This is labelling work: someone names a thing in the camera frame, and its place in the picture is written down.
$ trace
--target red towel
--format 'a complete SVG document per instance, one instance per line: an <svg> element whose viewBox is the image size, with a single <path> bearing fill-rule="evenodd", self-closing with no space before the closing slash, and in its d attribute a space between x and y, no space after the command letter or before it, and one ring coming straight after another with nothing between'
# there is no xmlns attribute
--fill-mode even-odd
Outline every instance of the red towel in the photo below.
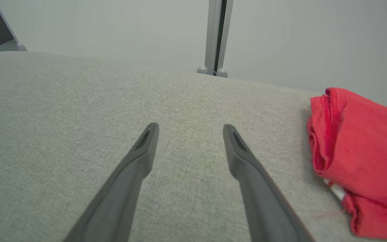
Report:
<svg viewBox="0 0 387 242"><path fill-rule="evenodd" d="M328 88L311 98L311 110L314 171L344 188L355 235L387 239L387 107Z"/></svg>

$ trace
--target folded red cloth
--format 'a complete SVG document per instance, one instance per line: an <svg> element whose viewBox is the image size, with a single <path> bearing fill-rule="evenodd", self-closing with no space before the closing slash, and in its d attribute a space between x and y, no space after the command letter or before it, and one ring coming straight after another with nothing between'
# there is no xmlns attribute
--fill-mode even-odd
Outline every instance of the folded red cloth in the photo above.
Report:
<svg viewBox="0 0 387 242"><path fill-rule="evenodd" d="M338 196L355 235L387 239L387 107L328 88L311 110L314 171L344 188Z"/></svg>

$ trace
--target black strip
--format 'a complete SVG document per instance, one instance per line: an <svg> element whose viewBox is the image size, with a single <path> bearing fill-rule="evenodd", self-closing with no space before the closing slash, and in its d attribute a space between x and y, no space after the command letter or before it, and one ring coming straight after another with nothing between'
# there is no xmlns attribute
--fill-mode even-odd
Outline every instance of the black strip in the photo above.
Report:
<svg viewBox="0 0 387 242"><path fill-rule="evenodd" d="M216 75L216 72L218 71L218 61L219 61L219 53L220 53L220 44L222 41L223 23L225 20L225 11L226 11L226 0L222 0L221 18L219 22L218 46L216 48L215 71L213 75Z"/></svg>

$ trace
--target white wall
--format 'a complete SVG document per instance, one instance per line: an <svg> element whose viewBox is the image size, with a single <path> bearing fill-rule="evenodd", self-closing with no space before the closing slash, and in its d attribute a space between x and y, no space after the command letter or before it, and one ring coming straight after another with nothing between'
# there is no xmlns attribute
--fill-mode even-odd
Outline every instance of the white wall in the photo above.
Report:
<svg viewBox="0 0 387 242"><path fill-rule="evenodd" d="M96 56L196 72L208 0L0 0L28 51Z"/></svg>
<svg viewBox="0 0 387 242"><path fill-rule="evenodd" d="M387 0L234 0L223 68L230 78L387 106Z"/></svg>

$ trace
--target gray fabric surface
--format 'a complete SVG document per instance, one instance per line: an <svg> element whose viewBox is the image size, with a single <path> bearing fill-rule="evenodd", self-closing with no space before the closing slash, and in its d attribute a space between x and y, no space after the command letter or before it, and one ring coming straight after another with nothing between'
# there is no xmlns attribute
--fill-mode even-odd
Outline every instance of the gray fabric surface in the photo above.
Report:
<svg viewBox="0 0 387 242"><path fill-rule="evenodd" d="M317 241L364 241L312 169L320 93L106 60L0 52L0 242L61 241L150 122L130 241L249 241L222 128L234 125Z"/></svg>

